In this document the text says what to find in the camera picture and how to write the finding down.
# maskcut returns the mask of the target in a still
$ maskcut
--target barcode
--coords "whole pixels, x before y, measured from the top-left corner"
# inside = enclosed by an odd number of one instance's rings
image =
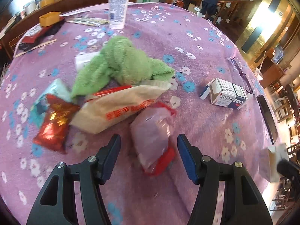
[[[110,14],[109,14],[109,20],[110,21],[114,21],[115,20],[115,13],[114,12],[110,12]]]

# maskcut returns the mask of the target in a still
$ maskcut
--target silver screw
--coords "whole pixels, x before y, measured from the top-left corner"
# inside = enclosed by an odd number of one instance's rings
[[[96,159],[97,159],[96,157],[91,156],[91,157],[88,158],[88,161],[89,162],[94,162]]]
[[[209,162],[209,161],[210,161],[210,157],[209,157],[209,156],[203,156],[203,157],[202,157],[202,160],[203,160],[204,162]]]
[[[62,168],[64,165],[65,165],[65,164],[64,164],[63,162],[59,162],[56,166],[57,166],[58,168]]]
[[[235,165],[236,167],[242,167],[242,166],[243,166],[243,164],[242,164],[241,162],[235,162],[234,165]]]

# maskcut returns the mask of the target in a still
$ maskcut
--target cardboard box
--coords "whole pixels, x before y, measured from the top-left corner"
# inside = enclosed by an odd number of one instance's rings
[[[277,172],[277,165],[282,159],[289,160],[286,144],[273,145],[261,150],[258,173],[271,183],[279,182],[280,174]]]
[[[204,100],[208,95],[212,104],[238,110],[248,101],[243,87],[219,78],[213,79],[206,85],[200,98]]]
[[[203,16],[202,13],[200,13],[201,8],[194,4],[190,3],[187,10],[196,14],[197,16],[201,16],[201,17]]]

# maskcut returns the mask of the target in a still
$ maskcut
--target black stripe on wall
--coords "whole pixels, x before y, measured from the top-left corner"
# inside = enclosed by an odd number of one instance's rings
[[[272,0],[269,5],[269,10],[272,13],[275,13],[276,9],[278,8],[278,5],[280,3],[280,0]],[[252,34],[249,36],[249,38],[246,40],[244,45],[241,47],[244,53],[247,53],[250,49],[250,47],[255,43],[255,41],[258,39],[260,34],[262,33],[263,28],[261,26],[257,26],[255,30],[252,32]]]

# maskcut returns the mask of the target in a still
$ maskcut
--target blue gripper pad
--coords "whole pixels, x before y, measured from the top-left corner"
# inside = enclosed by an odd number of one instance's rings
[[[101,175],[101,178],[104,180],[104,182],[110,179],[110,176],[113,172],[113,168],[121,149],[121,137],[117,134],[114,134],[106,148],[108,148],[108,154],[103,163]]]
[[[191,146],[184,134],[178,135],[177,148],[187,172],[187,176],[194,184],[198,184],[197,166],[200,165],[202,154],[195,146]]]

